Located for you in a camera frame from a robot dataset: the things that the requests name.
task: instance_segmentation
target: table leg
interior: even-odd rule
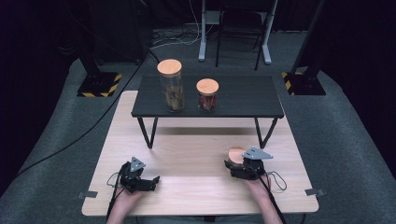
[[[254,118],[254,122],[256,123],[256,131],[257,131],[257,135],[259,136],[260,148],[265,148],[265,145],[267,144],[268,139],[270,139],[271,134],[276,126],[277,118],[274,118],[273,123],[271,124],[271,127],[268,130],[268,133],[263,141],[262,141],[262,132],[260,131],[259,120],[257,118]]]
[[[150,139],[149,139],[148,133],[146,131],[146,126],[145,126],[145,122],[143,122],[143,118],[137,118],[137,121],[139,122],[140,129],[142,130],[143,136],[145,137],[146,144],[148,145],[148,148],[152,149],[152,144],[154,142],[155,130],[157,129],[158,118],[155,118],[154,122],[152,124]]]

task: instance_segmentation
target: cork lid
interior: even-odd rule
[[[228,151],[228,162],[232,163],[233,165],[242,165],[244,162],[244,158],[242,157],[242,154],[246,150],[242,147],[232,147]]]
[[[219,83],[211,78],[204,78],[197,82],[197,90],[202,95],[213,95],[219,89]]]
[[[167,59],[157,66],[158,71],[165,76],[175,76],[181,70],[181,62],[175,59]]]

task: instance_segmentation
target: glass jar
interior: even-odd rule
[[[184,108],[181,62],[174,59],[164,60],[158,64],[157,69],[168,109],[171,112],[181,111]]]
[[[219,83],[211,78],[204,78],[197,82],[198,108],[210,112],[216,107]]]

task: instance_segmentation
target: black cable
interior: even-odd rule
[[[88,32],[91,36],[93,36],[96,40],[100,40],[104,45],[106,45],[109,49],[113,50],[114,52],[118,53],[121,57],[124,57],[129,60],[134,60],[134,58],[129,57],[128,55],[125,55],[124,53],[120,52],[116,48],[114,48],[112,45],[108,44],[107,41],[105,41],[103,38],[99,37],[96,35],[93,31],[88,29],[84,24],[82,24],[79,20],[76,19],[76,17],[68,10],[70,18],[82,29],[84,29],[86,32]]]
[[[285,183],[285,188],[280,187],[280,185],[277,183],[276,176],[275,176],[273,173],[275,173],[277,176],[279,176],[280,179],[282,179],[283,183]],[[268,174],[268,175],[272,175],[272,176],[274,177],[274,180],[275,180],[277,186],[278,186],[280,189],[286,190],[286,189],[288,188],[288,184],[286,183],[286,181],[285,181],[285,180],[282,178],[282,176],[280,176],[280,174],[278,174],[276,171],[272,171],[272,172],[269,172],[269,173],[267,173],[267,174]]]
[[[196,38],[193,30],[184,31],[183,26],[181,26],[181,30],[182,30],[181,33],[176,34],[176,35],[166,35],[165,32],[155,32],[154,34],[157,35],[158,37],[153,39],[153,41],[151,43],[151,48],[158,48],[162,45],[166,45],[167,41],[181,41],[182,42],[182,40],[184,38],[187,38],[189,36],[194,36]]]
[[[303,218],[301,219],[300,224],[304,224],[304,222],[305,222],[305,217],[306,217],[306,214],[303,214]]]
[[[117,175],[118,173],[114,173],[114,174],[112,174],[109,178],[108,178],[108,180],[107,180],[107,182],[106,182],[106,184],[108,185],[108,186],[111,186],[111,187],[114,187],[114,186],[112,186],[111,184],[108,184],[108,181],[110,181],[110,179],[111,179],[111,177],[113,177],[113,175]]]
[[[124,87],[120,90],[120,93],[117,95],[116,99],[113,101],[113,103],[111,103],[110,107],[105,111],[105,113],[99,118],[99,120],[97,120],[92,126],[91,128],[86,131],[84,134],[82,134],[80,137],[78,137],[76,140],[74,140],[73,142],[69,143],[67,146],[59,149],[58,151],[55,151],[52,154],[49,154],[47,157],[34,162],[33,164],[29,165],[28,167],[24,168],[23,170],[19,171],[17,173],[17,176],[15,178],[18,178],[20,175],[22,175],[23,173],[25,173],[27,170],[29,170],[30,168],[38,165],[40,162],[45,161],[65,150],[67,150],[68,148],[70,148],[71,146],[73,146],[76,142],[78,142],[79,140],[81,140],[85,135],[87,135],[90,131],[92,131],[93,128],[96,127],[96,125],[98,125],[98,123],[105,117],[105,115],[108,113],[108,111],[110,111],[111,107],[118,101],[118,99],[120,98],[122,92],[125,90],[125,88],[128,86],[128,84],[131,82],[132,78],[134,77],[134,75],[136,75],[137,71],[139,71],[140,67],[142,66],[142,63],[138,65],[138,67],[136,68],[136,70],[134,71],[134,73],[132,74],[132,76],[128,79],[127,83],[124,85]]]
[[[152,55],[155,58],[155,61],[157,63],[160,63],[160,60],[158,59],[157,55],[151,49],[148,49],[148,52],[149,52],[149,55]]]
[[[122,172],[124,171],[124,169],[125,169],[125,167],[126,167],[127,164],[128,164],[128,163],[124,163],[124,164],[121,166],[120,171],[119,171],[119,174],[117,175],[116,184],[115,184],[114,190],[113,190],[113,195],[111,196],[111,200],[110,200],[110,203],[108,204],[108,208],[107,208],[106,220],[108,220],[108,218],[110,217],[110,213],[111,213],[111,210],[113,209],[114,203],[116,203],[116,199],[117,199],[117,198],[120,196],[120,194],[125,190],[125,189],[122,189],[122,191],[120,191],[120,193],[116,196],[117,188],[119,187],[120,176],[121,176]]]
[[[251,165],[248,164],[248,168],[250,168],[256,174],[256,176],[259,177],[260,181],[262,182],[262,184],[264,185],[265,189],[267,190],[268,196],[270,197],[270,200],[271,200],[271,202],[272,202],[277,214],[279,215],[280,220],[282,221],[283,224],[286,224],[286,219],[283,217],[282,212],[280,211],[279,207],[277,206],[277,203],[275,201],[274,195],[272,194],[271,190],[268,189],[267,185],[262,180],[262,177],[259,174],[257,174],[257,172],[253,169],[253,167],[251,167]],[[267,175],[267,172],[265,170],[264,170],[264,173],[267,176],[267,181],[268,181],[268,175]]]

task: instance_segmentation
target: hand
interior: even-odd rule
[[[127,189],[117,189],[116,195],[119,196],[114,203],[107,223],[122,223],[137,204],[139,199],[145,194],[145,191],[134,191],[133,193],[130,193]]]

